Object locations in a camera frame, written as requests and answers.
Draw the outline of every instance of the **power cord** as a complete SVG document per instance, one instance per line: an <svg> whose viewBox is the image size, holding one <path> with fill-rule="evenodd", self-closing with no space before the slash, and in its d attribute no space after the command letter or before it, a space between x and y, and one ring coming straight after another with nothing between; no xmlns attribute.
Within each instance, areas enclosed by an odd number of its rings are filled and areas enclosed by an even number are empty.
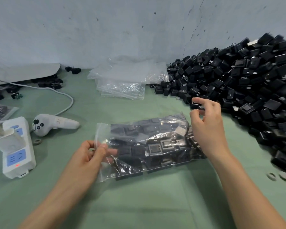
<svg viewBox="0 0 286 229"><path fill-rule="evenodd" d="M0 82L3 82L3 83L7 83L7 84L12 84L12 85L16 85L16 86L21 86L21 87L27 87L27 88L35 88L35 89L50 89L58 94L61 94L61 95L64 95L64 96L68 96L70 99L71 99L71 104L65 108L64 110L60 111L59 113L56 113L55 116L58 116L62 113L64 113L65 111L67 111L69 108L72 107L73 103L74 103L74 100L72 98L72 96L66 94L66 93L63 93L63 92L58 92L57 90L53 89L53 88L38 88L38 87L33 87L33 86L29 86L29 85L23 85L23 84L15 84L15 83L11 83L11 82L7 82L7 81L3 81L3 80L0 80Z"/></svg>

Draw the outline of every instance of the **green table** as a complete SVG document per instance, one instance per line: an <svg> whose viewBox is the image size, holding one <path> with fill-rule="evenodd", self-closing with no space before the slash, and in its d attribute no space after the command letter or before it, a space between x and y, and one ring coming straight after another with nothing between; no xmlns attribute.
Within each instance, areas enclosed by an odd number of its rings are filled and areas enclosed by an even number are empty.
<svg viewBox="0 0 286 229"><path fill-rule="evenodd" d="M189 106L174 97L155 95L146 87L144 100L101 97L88 70L78 75L61 72L73 107L61 116L80 122L74 130L54 130L34 146L37 166L22 179L2 174L0 152L0 229L15 228L41 203L53 188L73 152L86 139L93 139L96 124L120 123L183 112L190 120ZM9 95L1 104L20 109L29 123L40 113L55 114L69 99L50 90L21 89L23 98ZM233 154L275 208L286 219L286 182L271 181L266 173L278 174L270 154L256 140L224 116L225 131ZM71 212L62 228L235 228L225 194L208 160L195 161L152 174L96 184Z"/></svg>

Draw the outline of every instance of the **wall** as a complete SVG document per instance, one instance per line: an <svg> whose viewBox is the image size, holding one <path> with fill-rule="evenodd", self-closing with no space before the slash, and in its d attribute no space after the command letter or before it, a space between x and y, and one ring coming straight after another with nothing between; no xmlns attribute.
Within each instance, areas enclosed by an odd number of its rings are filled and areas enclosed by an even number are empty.
<svg viewBox="0 0 286 229"><path fill-rule="evenodd" d="M286 0L0 0L0 67L171 62L265 32L286 38Z"/></svg>

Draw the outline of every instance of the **white game controller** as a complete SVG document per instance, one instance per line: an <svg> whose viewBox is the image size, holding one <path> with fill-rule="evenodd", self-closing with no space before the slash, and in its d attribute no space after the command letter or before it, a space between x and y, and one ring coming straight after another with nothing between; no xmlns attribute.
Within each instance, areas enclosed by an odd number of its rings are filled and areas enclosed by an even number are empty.
<svg viewBox="0 0 286 229"><path fill-rule="evenodd" d="M77 121L49 114L39 114L32 123L33 131L37 136L45 136L51 129L78 129L79 126L80 123Z"/></svg>

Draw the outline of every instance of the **white power strip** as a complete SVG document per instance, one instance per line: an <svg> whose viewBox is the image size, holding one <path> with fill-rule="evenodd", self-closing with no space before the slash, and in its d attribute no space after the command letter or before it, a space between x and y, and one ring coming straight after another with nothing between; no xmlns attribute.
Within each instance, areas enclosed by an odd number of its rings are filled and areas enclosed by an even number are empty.
<svg viewBox="0 0 286 229"><path fill-rule="evenodd" d="M25 141L25 146L16 152L3 154L2 171L8 178L26 176L36 166L29 124L24 117L6 120L2 124L4 130L13 128Z"/></svg>

